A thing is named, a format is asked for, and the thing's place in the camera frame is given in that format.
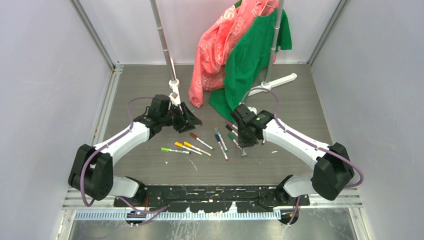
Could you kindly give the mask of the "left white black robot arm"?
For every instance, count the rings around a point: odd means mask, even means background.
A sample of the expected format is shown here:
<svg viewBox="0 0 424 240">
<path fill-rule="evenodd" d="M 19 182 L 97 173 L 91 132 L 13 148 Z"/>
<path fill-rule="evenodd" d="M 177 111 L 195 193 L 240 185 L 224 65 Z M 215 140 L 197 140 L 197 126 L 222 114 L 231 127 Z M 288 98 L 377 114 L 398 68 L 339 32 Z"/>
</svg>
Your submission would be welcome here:
<svg viewBox="0 0 424 240">
<path fill-rule="evenodd" d="M 178 133 L 194 130 L 202 121 L 184 102 L 177 103 L 171 95 L 156 94 L 150 105 L 137 117 L 130 116 L 129 125 L 112 138 L 96 145 L 81 145 L 73 161 L 68 185 L 80 191 L 83 202 L 87 197 L 101 201 L 107 196 L 125 199 L 141 206 L 147 197 L 145 185 L 132 177 L 114 174 L 115 164 L 127 153 L 161 132 L 172 127 Z"/>
</svg>

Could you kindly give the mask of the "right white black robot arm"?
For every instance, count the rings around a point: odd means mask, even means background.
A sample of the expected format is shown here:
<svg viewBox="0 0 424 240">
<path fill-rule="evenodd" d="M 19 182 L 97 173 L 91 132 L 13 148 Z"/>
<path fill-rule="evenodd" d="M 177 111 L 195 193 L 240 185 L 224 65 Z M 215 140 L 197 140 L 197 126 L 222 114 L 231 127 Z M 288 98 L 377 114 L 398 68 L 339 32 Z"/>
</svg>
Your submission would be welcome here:
<svg viewBox="0 0 424 240">
<path fill-rule="evenodd" d="M 291 205 L 297 197 L 310 194 L 333 201 L 353 179 L 354 168 L 342 144 L 316 141 L 289 127 L 273 113 L 266 110 L 255 113 L 245 104 L 240 104 L 230 115 L 237 125 L 240 147 L 253 147 L 264 140 L 285 149 L 311 168 L 311 173 L 289 175 L 277 185 L 281 204 Z"/>
</svg>

